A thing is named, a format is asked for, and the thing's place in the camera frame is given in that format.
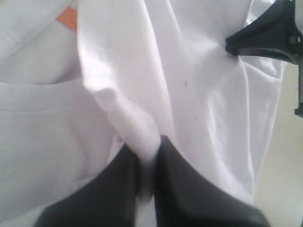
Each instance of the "white fabric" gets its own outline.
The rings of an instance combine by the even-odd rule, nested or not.
[[[119,138],[150,162],[160,134],[202,176],[253,203],[285,64],[231,57],[224,40],[271,0],[80,0],[78,53],[96,101],[73,79],[75,35],[58,22],[40,32],[69,4],[48,2],[26,0],[13,23],[28,21],[24,29],[0,26],[0,227],[30,226],[38,207],[104,169]],[[153,203],[139,208],[136,225],[154,227]]]

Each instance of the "orange tag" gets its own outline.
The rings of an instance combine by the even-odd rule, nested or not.
[[[77,31],[77,11],[72,7],[68,7],[59,17],[58,21],[69,27],[71,30]]]

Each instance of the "black object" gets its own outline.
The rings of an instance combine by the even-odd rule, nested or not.
[[[299,65],[299,107],[303,117],[303,35],[295,21],[296,0],[276,0],[257,20],[226,39],[232,55],[261,56]]]
[[[167,137],[162,137],[154,193],[158,227],[270,226],[259,210],[198,174]]]
[[[133,227],[137,163],[124,146],[92,182],[46,208],[34,227]]]

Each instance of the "orange label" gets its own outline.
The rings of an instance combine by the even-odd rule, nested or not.
[[[77,31],[77,11],[72,7],[68,7],[59,17],[58,21],[69,27],[71,30]]]

